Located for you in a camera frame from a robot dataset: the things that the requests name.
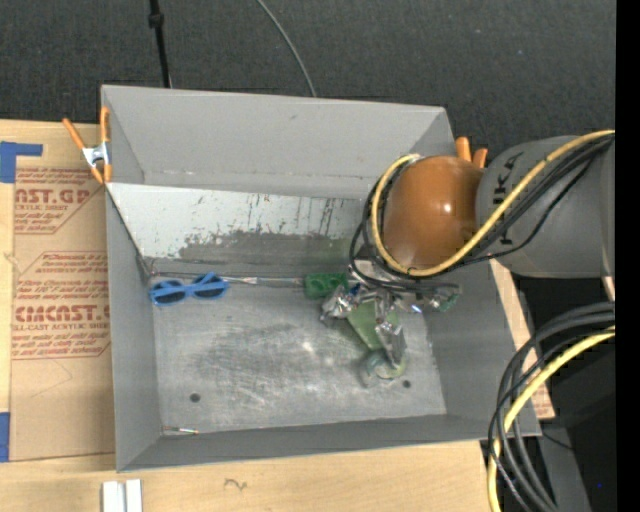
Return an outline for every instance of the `cardboard sheet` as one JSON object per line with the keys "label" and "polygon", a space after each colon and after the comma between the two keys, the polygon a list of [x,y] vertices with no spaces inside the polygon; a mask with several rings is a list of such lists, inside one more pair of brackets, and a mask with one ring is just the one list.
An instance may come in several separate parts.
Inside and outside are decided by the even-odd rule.
{"label": "cardboard sheet", "polygon": [[0,135],[44,145],[14,185],[9,458],[112,452],[104,188],[62,124],[5,121]]}

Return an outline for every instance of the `scratch marks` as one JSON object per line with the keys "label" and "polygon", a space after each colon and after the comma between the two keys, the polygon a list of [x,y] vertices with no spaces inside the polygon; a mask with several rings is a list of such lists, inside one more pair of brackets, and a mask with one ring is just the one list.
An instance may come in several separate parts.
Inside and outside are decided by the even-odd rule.
{"label": "scratch marks", "polygon": [[322,218],[320,219],[320,228],[318,232],[322,233],[324,230],[324,235],[329,236],[329,228],[331,227],[331,217],[333,216],[333,210],[335,206],[335,199],[327,199],[324,203],[324,208],[322,209]]}
{"label": "scratch marks", "polygon": [[249,217],[247,218],[247,230],[251,230],[251,214],[253,213],[253,203],[249,203]]}
{"label": "scratch marks", "polygon": [[302,208],[302,198],[298,199],[298,209],[296,210],[296,227],[300,227],[300,208]]}
{"label": "scratch marks", "polygon": [[238,481],[233,478],[225,478],[222,488],[226,490],[228,486],[235,487],[238,491],[242,492],[247,488],[247,482],[238,483]]}

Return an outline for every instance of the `blue tape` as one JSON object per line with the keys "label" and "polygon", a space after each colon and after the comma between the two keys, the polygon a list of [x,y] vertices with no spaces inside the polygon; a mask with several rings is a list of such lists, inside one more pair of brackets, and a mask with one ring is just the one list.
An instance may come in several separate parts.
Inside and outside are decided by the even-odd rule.
{"label": "blue tape", "polygon": [[16,182],[17,156],[42,156],[42,144],[0,142],[0,182]]}
{"label": "blue tape", "polygon": [[0,462],[9,461],[9,413],[0,412]]}

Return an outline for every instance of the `black floor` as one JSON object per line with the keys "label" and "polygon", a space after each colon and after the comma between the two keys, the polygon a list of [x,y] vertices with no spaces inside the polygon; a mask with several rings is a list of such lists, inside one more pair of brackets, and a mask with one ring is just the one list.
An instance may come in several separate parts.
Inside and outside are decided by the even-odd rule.
{"label": "black floor", "polygon": [[[454,135],[493,156],[615,127],[614,0],[265,1],[321,97],[445,106]],[[160,5],[175,88],[309,95],[256,0]],[[0,0],[0,118],[95,122],[101,84],[160,87],[148,13],[144,0]],[[523,289],[540,320],[583,300],[584,286]],[[589,428],[615,433],[615,414],[600,416]],[[606,459],[583,450],[581,464],[603,475],[606,460],[610,478],[614,450],[603,449]],[[614,503],[603,487],[599,502]]]}

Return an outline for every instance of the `yellow cable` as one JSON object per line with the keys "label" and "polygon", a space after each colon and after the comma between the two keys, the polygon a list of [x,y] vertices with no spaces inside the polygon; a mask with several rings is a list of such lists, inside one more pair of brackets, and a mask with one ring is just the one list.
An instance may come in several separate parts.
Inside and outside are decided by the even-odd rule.
{"label": "yellow cable", "polygon": [[380,207],[380,198],[382,196],[382,191],[384,187],[387,185],[393,173],[400,167],[405,164],[409,160],[415,159],[419,157],[419,155],[407,155],[405,157],[399,158],[391,166],[385,171],[385,173],[380,178],[378,182],[378,186],[373,195],[373,199],[371,202],[371,233],[373,234],[373,240],[376,246],[376,249],[380,253],[380,255],[384,258],[387,265],[389,265],[392,269],[403,272],[408,275],[412,275],[415,277],[428,277],[443,270],[446,270],[450,266],[454,265],[458,261],[460,261],[471,249],[473,249],[476,244],[489,232],[489,230],[498,222],[500,217],[504,214],[504,212],[511,206],[511,204],[516,200],[518,195],[531,183],[531,181],[549,164],[553,162],[557,158],[561,157],[565,153],[568,153],[575,147],[584,144],[586,142],[591,142],[595,139],[599,139],[615,133],[615,130],[603,130],[599,132],[590,133],[587,135],[583,135],[582,137],[577,137],[566,144],[560,146],[558,149],[549,154],[544,160],[538,162],[525,176],[520,180],[518,185],[511,191],[511,193],[505,198],[505,200],[494,210],[491,216],[487,219],[487,221],[482,225],[482,227],[477,231],[477,233],[469,240],[463,247],[460,248],[458,252],[456,252],[453,256],[443,261],[442,263],[435,265],[433,267],[427,269],[412,269],[405,265],[398,263],[391,254],[385,248],[382,242],[382,236],[380,235],[380,229],[378,226],[378,209]]}
{"label": "yellow cable", "polygon": [[[568,361],[573,359],[574,357],[580,355],[585,350],[590,349],[591,347],[597,345],[598,343],[602,343],[605,340],[608,340],[615,336],[616,326],[612,325],[609,327],[608,331],[604,334],[597,334],[595,336],[589,336],[584,340],[576,343],[574,346],[564,351],[558,357],[556,357],[553,361],[551,361],[545,368],[536,375],[527,387],[522,391],[522,393],[518,396],[518,398],[513,402],[511,408],[507,412],[504,418],[504,431],[508,432],[513,425],[513,422],[516,419],[516,416],[520,413],[524,405],[527,403],[536,389],[540,387],[540,385],[545,382],[549,377],[551,377],[555,372],[557,372],[563,365],[565,365]],[[500,456],[500,452],[502,450],[502,445],[499,439],[495,439],[493,441],[493,448],[496,453],[496,457]],[[495,459],[490,457],[489,460],[489,469],[487,471],[487,485],[489,488],[489,504],[491,505],[491,510],[493,512],[500,512],[500,502],[498,501],[498,490],[497,490],[497,465]]]}

